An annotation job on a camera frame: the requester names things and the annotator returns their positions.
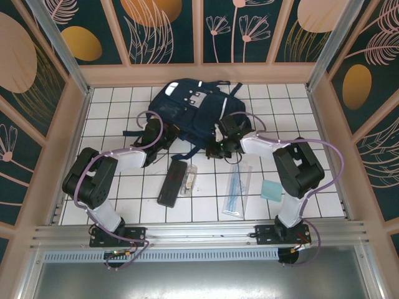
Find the navy blue backpack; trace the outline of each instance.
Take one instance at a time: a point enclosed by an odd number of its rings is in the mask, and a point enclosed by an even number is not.
[[[186,155],[177,154],[172,159],[190,159],[200,149],[205,149],[214,138],[214,125],[222,117],[233,112],[245,112],[245,104],[234,95],[242,86],[238,83],[230,94],[217,85],[229,85],[229,81],[203,82],[179,79],[168,83],[151,101],[149,110],[158,113],[163,122],[177,126],[178,138],[195,147]],[[234,115],[241,128],[250,128],[251,122],[244,114]]]

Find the black bracket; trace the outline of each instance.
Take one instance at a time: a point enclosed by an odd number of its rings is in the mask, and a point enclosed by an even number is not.
[[[145,231],[145,227],[126,227],[124,237],[129,239],[145,240]],[[137,247],[144,246],[144,242],[136,242],[135,244]],[[89,246],[93,248],[130,247],[131,243],[111,237],[102,229],[94,227],[91,230]]]
[[[284,238],[276,230],[275,224],[257,225],[255,226],[255,233],[249,236],[256,238],[257,245],[294,245],[312,242],[309,226],[306,224],[298,224],[295,227],[287,229]]]

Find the transparent pouch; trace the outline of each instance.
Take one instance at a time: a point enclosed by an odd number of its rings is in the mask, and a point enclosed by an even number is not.
[[[193,192],[195,177],[197,176],[197,166],[195,165],[188,165],[186,174],[183,178],[183,183],[181,184],[180,188],[180,195],[181,196],[191,196]]]
[[[222,213],[237,218],[244,218],[252,166],[243,161],[230,167],[229,181],[224,198]]]

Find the light blue sponge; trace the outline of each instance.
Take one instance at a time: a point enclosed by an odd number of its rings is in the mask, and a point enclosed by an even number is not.
[[[269,201],[281,202],[282,186],[280,183],[263,180],[261,197]]]

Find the white tile floor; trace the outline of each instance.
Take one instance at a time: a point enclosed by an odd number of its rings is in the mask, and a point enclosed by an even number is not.
[[[134,138],[123,137],[123,130],[138,130],[136,116],[147,110],[150,100],[161,87],[97,88],[82,134],[79,152],[85,147],[97,150],[113,150],[133,143]],[[247,111],[256,114],[266,123],[270,138],[320,139],[305,88],[301,84],[243,85],[236,96],[246,104]],[[256,129],[261,129],[255,120]],[[311,144],[316,157],[325,169],[322,184],[332,179],[329,162],[318,144]],[[157,164],[145,169],[132,169],[118,173],[112,183],[109,198],[116,211],[127,224],[165,222],[238,221],[239,218],[221,212],[230,167],[224,160],[206,159],[204,151],[191,161],[198,167],[192,197],[179,197],[174,208],[156,203],[165,179],[171,156],[187,153],[191,145],[176,140],[170,152]],[[279,181],[273,161],[245,154],[243,161],[252,166],[249,196],[244,220],[273,219],[281,208],[281,202],[267,201],[260,197],[263,179]],[[335,186],[313,196],[304,211],[305,217],[344,217]],[[67,198],[60,220],[61,225],[90,223],[84,211]]]

